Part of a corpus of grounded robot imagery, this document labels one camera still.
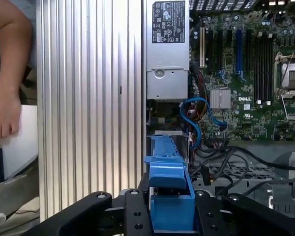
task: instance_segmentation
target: silver ribbed panel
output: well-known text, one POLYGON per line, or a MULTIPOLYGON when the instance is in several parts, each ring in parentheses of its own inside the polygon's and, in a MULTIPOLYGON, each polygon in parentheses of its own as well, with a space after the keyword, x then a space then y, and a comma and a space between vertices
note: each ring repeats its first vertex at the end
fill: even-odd
POLYGON ((41 221, 142 176, 142 3, 37 0, 41 221))
POLYGON ((230 89, 214 89, 210 91, 210 107, 212 109, 230 109, 231 90, 230 89))

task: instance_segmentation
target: person's hand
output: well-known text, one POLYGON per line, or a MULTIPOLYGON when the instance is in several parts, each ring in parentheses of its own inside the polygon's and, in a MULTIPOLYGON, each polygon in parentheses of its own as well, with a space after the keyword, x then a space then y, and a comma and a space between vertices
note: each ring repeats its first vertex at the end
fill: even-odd
POLYGON ((18 95, 0 92, 0 139, 19 131, 21 102, 18 95))

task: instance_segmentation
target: barcode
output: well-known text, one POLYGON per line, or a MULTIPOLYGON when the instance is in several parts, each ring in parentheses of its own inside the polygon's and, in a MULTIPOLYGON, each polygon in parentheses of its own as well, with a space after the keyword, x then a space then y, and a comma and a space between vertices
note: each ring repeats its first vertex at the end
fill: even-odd
POLYGON ((158 42, 158 43, 161 42, 161 33, 156 34, 156 42, 158 42))

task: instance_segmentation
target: warning label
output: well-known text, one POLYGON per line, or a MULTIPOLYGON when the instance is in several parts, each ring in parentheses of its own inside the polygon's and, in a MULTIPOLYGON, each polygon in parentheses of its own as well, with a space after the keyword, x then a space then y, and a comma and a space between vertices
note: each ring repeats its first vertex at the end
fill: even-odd
POLYGON ((153 4, 152 43, 185 42, 185 1, 153 4))

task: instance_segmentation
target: black mount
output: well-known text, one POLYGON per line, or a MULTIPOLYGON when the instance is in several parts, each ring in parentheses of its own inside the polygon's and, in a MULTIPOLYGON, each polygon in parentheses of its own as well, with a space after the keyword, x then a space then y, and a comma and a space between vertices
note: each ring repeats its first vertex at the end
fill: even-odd
POLYGON ((115 199, 106 192, 92 193, 22 235, 295 236, 295 220, 240 194, 218 200, 206 191, 197 190, 195 204, 193 232, 154 232, 148 209, 148 186, 141 182, 139 189, 127 190, 115 199))

